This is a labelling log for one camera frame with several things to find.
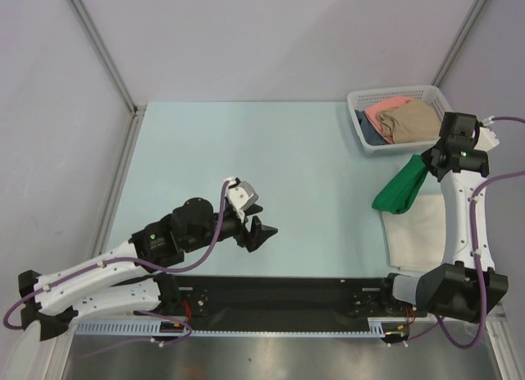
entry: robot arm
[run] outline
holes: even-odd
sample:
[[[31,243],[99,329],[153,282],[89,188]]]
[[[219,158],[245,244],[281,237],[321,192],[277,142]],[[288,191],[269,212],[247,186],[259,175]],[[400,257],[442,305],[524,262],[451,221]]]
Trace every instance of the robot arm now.
[[[487,150],[498,144],[491,130],[475,116],[446,113],[440,139],[422,154],[430,173],[441,183],[445,198],[446,239],[441,266],[421,277],[391,274],[392,295],[423,312],[471,323],[481,317],[479,280],[474,263],[471,200],[475,200],[476,237],[487,291],[487,313],[508,290],[508,280],[495,273],[486,238],[485,189],[472,198],[489,174]]]
[[[264,226],[257,216],[252,218],[250,231],[246,228],[248,216],[263,210],[255,204],[258,196],[249,183],[230,178],[223,192],[225,198],[221,200],[226,206],[220,225],[220,215],[213,212],[212,205],[206,199],[193,198],[94,259],[50,275],[23,272],[19,275],[21,296],[43,292],[25,302],[21,310],[22,327],[26,329],[34,320],[39,320],[41,340],[46,340],[84,318],[139,309],[161,310],[178,304],[175,278],[168,275],[157,275],[132,285],[115,285],[152,276],[155,269],[149,266],[165,268],[182,263],[185,253],[212,243],[216,228],[220,228],[217,241],[233,237],[238,246],[249,252],[277,233],[276,228]]]

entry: light blue table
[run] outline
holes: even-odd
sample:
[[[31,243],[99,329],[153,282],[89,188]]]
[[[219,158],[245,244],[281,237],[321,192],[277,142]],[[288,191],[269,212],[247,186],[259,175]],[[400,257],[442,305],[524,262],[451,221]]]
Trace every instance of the light blue table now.
[[[370,205],[409,156],[365,158],[356,139],[346,103],[150,103],[108,248],[188,198],[217,210],[223,179],[238,176],[279,233],[252,254],[222,242],[192,274],[384,277],[395,269]]]

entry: white towel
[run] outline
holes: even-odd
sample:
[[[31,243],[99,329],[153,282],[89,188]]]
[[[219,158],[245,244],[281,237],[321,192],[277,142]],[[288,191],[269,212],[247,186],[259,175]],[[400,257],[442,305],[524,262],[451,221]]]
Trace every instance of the white towel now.
[[[381,215],[392,267],[427,272],[441,264],[445,252],[443,195],[419,195],[408,212]]]

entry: gray wall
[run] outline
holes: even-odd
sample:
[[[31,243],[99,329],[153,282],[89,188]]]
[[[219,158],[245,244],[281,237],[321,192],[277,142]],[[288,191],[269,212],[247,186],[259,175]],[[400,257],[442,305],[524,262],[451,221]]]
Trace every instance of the gray wall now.
[[[442,89],[454,110],[525,117],[525,0],[493,0]],[[525,169],[525,125],[493,125],[501,144],[491,175]],[[525,362],[525,178],[487,190],[487,228],[497,270],[509,276],[504,308]]]
[[[473,0],[84,0],[137,103],[430,83]]]
[[[0,55],[3,315],[19,272],[89,255],[130,116],[66,0],[0,0]],[[0,372],[19,335],[0,327]]]

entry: white basket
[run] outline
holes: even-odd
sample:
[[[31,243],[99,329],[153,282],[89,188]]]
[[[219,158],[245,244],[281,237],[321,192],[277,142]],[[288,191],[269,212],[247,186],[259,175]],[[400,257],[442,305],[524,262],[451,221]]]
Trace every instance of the white basket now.
[[[387,156],[400,153],[421,153],[436,143],[435,140],[427,142],[412,142],[410,144],[383,144],[378,146],[367,143],[367,141],[364,139],[363,132],[361,131],[361,126],[359,125],[358,117],[356,116],[354,109],[362,111],[375,103],[379,103],[385,98],[394,97],[396,95],[404,95],[406,97],[421,99],[424,103],[434,108],[440,120],[443,120],[443,115],[445,115],[445,112],[452,112],[452,109],[450,108],[450,105],[443,93],[437,87],[431,85],[361,90],[348,94],[347,100],[350,116],[352,117],[355,130],[359,139],[361,140],[361,144],[363,145],[364,153],[367,156]]]

